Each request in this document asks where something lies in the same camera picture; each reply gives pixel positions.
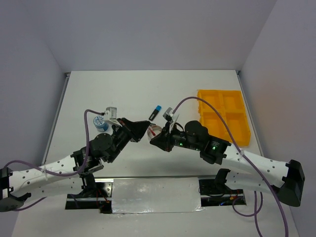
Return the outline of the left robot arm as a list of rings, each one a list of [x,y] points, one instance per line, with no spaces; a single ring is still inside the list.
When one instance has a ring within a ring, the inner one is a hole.
[[[150,126],[148,120],[132,122],[119,118],[112,134],[100,133],[85,147],[53,163],[42,166],[28,164],[28,169],[13,171],[8,166],[0,170],[1,212],[25,210],[24,204],[46,197],[80,192],[85,197],[96,193],[93,173],[112,163],[129,142],[139,142]]]

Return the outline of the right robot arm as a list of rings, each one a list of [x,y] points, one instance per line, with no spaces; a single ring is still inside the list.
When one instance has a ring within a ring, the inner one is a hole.
[[[220,193],[237,189],[274,191],[280,202],[293,207],[301,205],[305,175],[300,162],[277,161],[238,151],[232,143],[209,135],[197,120],[186,123],[183,131],[167,122],[150,144],[165,152],[171,152],[175,146],[195,150],[207,163],[221,165],[214,181]]]

